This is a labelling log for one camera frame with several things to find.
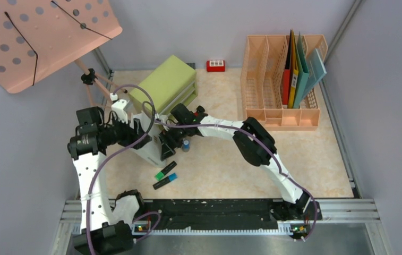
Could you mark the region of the white paper booklet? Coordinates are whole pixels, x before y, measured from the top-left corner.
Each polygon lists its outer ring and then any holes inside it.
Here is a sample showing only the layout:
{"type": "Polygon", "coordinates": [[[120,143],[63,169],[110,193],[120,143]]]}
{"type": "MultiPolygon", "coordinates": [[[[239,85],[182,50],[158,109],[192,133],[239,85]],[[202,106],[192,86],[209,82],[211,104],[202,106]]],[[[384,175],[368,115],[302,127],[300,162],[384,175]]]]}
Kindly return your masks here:
{"type": "Polygon", "coordinates": [[[142,136],[141,131],[146,131],[149,125],[152,124],[151,130],[147,134],[147,137],[135,145],[132,148],[132,151],[154,167],[166,166],[166,160],[161,159],[162,144],[158,137],[160,129],[154,125],[151,119],[143,112],[132,115],[132,121],[132,127],[138,128],[138,137],[142,136]]]}

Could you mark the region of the yellow plastic clip folder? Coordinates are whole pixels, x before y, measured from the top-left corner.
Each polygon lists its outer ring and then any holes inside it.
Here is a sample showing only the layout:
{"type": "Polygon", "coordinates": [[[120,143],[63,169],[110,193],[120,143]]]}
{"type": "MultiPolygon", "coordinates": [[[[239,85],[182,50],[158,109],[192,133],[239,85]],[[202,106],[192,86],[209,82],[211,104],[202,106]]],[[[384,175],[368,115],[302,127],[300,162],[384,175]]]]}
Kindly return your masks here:
{"type": "Polygon", "coordinates": [[[288,108],[293,108],[296,92],[296,84],[298,78],[297,50],[294,30],[290,31],[290,91],[288,98],[288,108]]]}

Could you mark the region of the teal plastic folder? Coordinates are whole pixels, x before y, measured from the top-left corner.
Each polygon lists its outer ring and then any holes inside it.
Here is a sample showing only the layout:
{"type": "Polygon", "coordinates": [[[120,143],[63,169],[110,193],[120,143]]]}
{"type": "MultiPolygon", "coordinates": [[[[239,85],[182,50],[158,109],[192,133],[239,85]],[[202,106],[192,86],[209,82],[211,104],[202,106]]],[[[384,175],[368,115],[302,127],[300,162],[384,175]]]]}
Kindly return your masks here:
{"type": "Polygon", "coordinates": [[[293,103],[293,108],[299,108],[302,101],[302,95],[304,93],[307,80],[309,78],[309,69],[307,67],[305,50],[304,50],[304,37],[301,33],[298,34],[296,43],[296,60],[298,64],[298,77],[295,90],[295,98],[293,103]]]}

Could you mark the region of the light blue hardcover book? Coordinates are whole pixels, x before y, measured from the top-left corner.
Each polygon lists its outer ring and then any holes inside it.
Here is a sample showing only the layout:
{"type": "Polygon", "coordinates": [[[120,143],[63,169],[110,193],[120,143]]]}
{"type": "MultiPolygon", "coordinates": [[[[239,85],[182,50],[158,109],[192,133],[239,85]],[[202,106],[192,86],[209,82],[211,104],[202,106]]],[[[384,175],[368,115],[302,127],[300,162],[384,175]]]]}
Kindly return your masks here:
{"type": "Polygon", "coordinates": [[[302,98],[304,99],[319,83],[320,80],[324,78],[327,74],[327,70],[325,68],[321,52],[316,48],[313,50],[308,56],[307,60],[307,68],[309,71],[309,77],[306,82],[306,86],[303,91],[302,98]]]}

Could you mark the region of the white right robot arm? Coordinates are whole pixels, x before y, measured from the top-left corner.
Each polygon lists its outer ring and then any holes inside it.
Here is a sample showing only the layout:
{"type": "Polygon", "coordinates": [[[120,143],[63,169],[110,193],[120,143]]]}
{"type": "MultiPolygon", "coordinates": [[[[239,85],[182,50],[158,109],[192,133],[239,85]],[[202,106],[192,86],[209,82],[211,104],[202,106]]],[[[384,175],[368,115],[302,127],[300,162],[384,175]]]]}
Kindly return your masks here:
{"type": "Polygon", "coordinates": [[[244,121],[229,121],[208,115],[202,106],[195,112],[178,104],[171,111],[175,124],[155,123],[163,126],[159,134],[162,159],[175,154],[187,137],[213,137],[232,141],[247,163],[267,172],[281,192],[282,203],[274,209],[278,220],[319,219],[319,206],[313,195],[297,183],[283,165],[270,133],[254,117],[244,121]]]}

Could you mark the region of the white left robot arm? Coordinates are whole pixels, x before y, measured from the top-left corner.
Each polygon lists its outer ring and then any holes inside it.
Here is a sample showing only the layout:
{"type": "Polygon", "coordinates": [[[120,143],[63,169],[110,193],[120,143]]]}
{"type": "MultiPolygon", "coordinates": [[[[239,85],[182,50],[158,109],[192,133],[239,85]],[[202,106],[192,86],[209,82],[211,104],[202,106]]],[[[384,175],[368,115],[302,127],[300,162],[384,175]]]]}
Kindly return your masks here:
{"type": "Polygon", "coordinates": [[[111,206],[102,168],[109,157],[108,146],[141,148],[150,141],[137,116],[129,122],[113,114],[111,123],[104,120],[100,107],[76,111],[78,126],[67,149],[79,178],[81,198],[81,233],[74,247],[81,254],[120,254],[133,248],[133,220],[142,218],[146,206],[138,190],[124,191],[111,206]]]}

